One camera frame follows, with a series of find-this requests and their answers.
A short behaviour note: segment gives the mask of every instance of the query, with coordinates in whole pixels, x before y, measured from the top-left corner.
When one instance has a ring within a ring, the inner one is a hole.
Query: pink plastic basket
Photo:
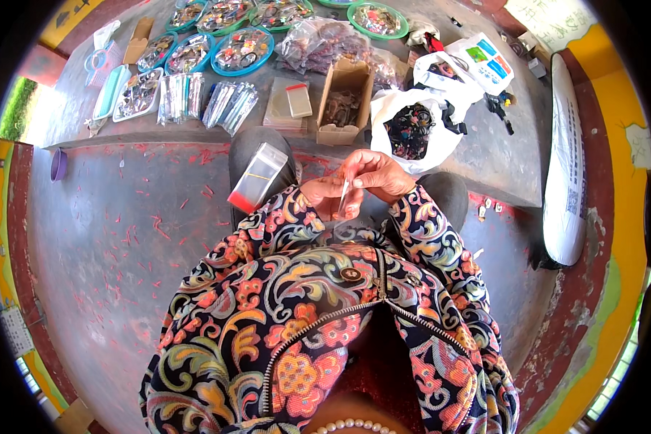
[[[95,50],[85,60],[85,71],[87,71],[85,87],[103,87],[113,68],[121,65],[121,62],[123,62],[123,53],[115,41],[109,41],[104,49]]]

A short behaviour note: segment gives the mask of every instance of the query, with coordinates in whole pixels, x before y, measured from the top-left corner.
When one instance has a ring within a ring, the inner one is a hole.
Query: purple bowl
[[[51,182],[61,180],[65,177],[67,170],[67,154],[61,148],[55,150],[53,161],[51,162]]]

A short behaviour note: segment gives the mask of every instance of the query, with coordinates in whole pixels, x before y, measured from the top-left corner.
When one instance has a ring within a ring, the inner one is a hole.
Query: concrete floor
[[[484,101],[478,101],[467,113],[468,135],[461,140],[456,150],[440,168],[463,176],[475,191],[493,195],[513,205],[541,206],[542,186],[546,176],[550,146],[549,87],[532,75],[523,59],[514,55],[511,48],[500,38],[495,24],[471,13],[464,6],[453,0],[395,3],[395,7],[406,17],[434,23],[441,32],[440,39],[444,44],[484,32],[514,68],[515,79],[512,81],[512,91],[518,103],[507,109],[507,115],[516,133],[509,136],[502,121],[486,109]],[[327,17],[335,11],[339,13],[340,20],[346,19],[344,10],[325,8],[315,1],[313,4],[316,15]],[[144,15],[155,17],[151,37],[159,35],[164,31],[165,22],[173,7],[174,3],[167,0],[147,0],[131,7],[117,17],[122,24],[114,34],[114,40],[124,50],[135,24]],[[458,28],[452,24],[450,17],[461,22],[463,27]],[[285,33],[277,33],[274,36],[278,42],[284,38]],[[405,47],[404,41],[405,39],[372,41],[372,44],[390,50],[402,60],[407,60],[408,48]],[[208,133],[199,121],[160,126],[156,125],[155,115],[117,124],[109,120],[96,138],[88,140],[89,134],[83,122],[92,116],[98,90],[83,88],[86,73],[82,64],[92,50],[90,37],[72,52],[55,86],[55,94],[51,99],[39,103],[39,117],[34,119],[35,123],[53,127],[47,128],[40,137],[36,135],[29,137],[31,144],[38,147],[56,144],[72,147],[110,144],[119,139],[123,142],[148,140],[205,143],[225,140],[217,138],[226,136],[220,128],[215,128]],[[222,79],[210,68],[208,69],[209,71],[205,72],[206,83],[211,84]],[[240,77],[242,81],[255,83],[257,89],[261,91],[259,103],[244,122],[244,128],[262,123],[274,76],[309,81],[311,101],[314,112],[317,112],[316,105],[317,101],[320,101],[325,77],[315,72],[301,75],[286,69],[276,69],[275,63],[269,60],[256,72]],[[314,138],[315,121],[315,117],[310,118],[310,139]],[[319,148],[323,146],[314,147],[314,153],[319,153]],[[337,150],[339,158],[343,158],[350,152],[346,147],[339,147]]]
[[[340,163],[295,150],[306,179],[330,174]],[[35,149],[29,245],[36,293],[73,385],[111,433],[145,432],[137,392],[162,316],[205,246],[231,231],[227,151],[228,144],[198,143],[82,147],[68,151],[67,177],[51,183],[51,153]],[[214,191],[211,199],[200,194],[206,185]],[[461,235],[472,251],[485,249],[477,262],[505,358],[518,371],[555,274],[529,268],[532,216],[505,206],[479,222],[484,199],[471,195]],[[363,220],[378,207],[372,198],[365,205]],[[153,229],[153,215],[162,218],[170,240]]]

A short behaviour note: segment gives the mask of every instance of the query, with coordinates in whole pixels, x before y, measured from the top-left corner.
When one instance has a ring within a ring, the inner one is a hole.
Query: yellow wall
[[[571,388],[567,387],[561,405],[554,412],[543,414],[530,427],[555,434],[564,434],[582,416],[612,369],[627,337],[646,271],[643,238],[646,170],[634,167],[625,136],[625,126],[647,127],[639,100],[600,24],[592,26],[582,39],[569,42],[567,47],[591,79],[608,133],[614,178],[614,228],[608,228],[613,231],[613,239],[610,273],[605,285],[614,288],[612,293],[618,298],[594,341],[595,353],[587,370],[574,378]]]
[[[9,243],[8,243],[8,178],[9,166],[12,160],[12,151],[14,143],[7,140],[0,140],[0,159],[5,161],[5,167],[0,168],[0,246],[3,247],[4,256],[0,255],[0,307],[19,306],[17,291],[14,288],[12,279],[12,268],[9,263]],[[29,367],[35,381],[43,390],[43,394],[51,400],[58,412],[65,411],[68,408],[65,398],[60,394],[58,388],[53,383],[48,370],[43,365],[43,361],[36,350],[26,353],[22,356],[24,362]]]
[[[50,48],[57,47],[67,34],[102,1],[104,0],[88,0],[88,4],[84,4],[82,0],[64,1],[53,14],[51,21],[46,24],[39,39]]]

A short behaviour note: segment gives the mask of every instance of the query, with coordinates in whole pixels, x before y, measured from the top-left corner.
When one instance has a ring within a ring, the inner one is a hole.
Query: grass
[[[28,78],[19,77],[9,93],[5,112],[0,119],[0,138],[19,141],[26,128],[26,109],[29,98],[36,89],[36,82]]]

